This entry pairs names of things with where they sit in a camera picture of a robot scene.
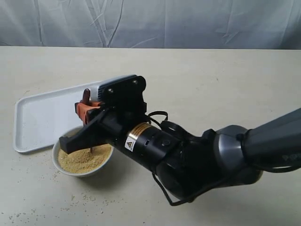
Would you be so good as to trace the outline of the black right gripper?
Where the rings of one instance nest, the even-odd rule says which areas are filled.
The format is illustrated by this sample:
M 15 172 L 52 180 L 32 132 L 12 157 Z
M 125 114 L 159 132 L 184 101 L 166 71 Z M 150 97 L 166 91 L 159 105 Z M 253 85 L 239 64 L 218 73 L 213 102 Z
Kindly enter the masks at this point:
M 147 121 L 145 88 L 146 80 L 137 75 L 105 87 L 100 102 L 75 103 L 75 113 L 85 126 L 71 137 L 60 137 L 61 149 L 67 154 L 104 144 L 124 149 L 130 130 Z M 91 120 L 88 113 L 93 110 Z

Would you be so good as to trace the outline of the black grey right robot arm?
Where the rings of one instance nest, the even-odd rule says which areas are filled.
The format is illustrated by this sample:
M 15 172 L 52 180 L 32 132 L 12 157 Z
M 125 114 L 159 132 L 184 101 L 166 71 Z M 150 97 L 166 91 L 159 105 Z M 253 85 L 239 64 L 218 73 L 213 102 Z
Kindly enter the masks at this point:
M 172 206 L 192 202 L 218 187 L 256 183 L 263 172 L 286 173 L 301 167 L 301 112 L 295 110 L 254 129 L 229 125 L 201 136 L 147 113 L 146 80 L 127 75 L 87 88 L 75 104 L 83 127 L 60 137 L 73 153 L 110 144 L 152 173 Z

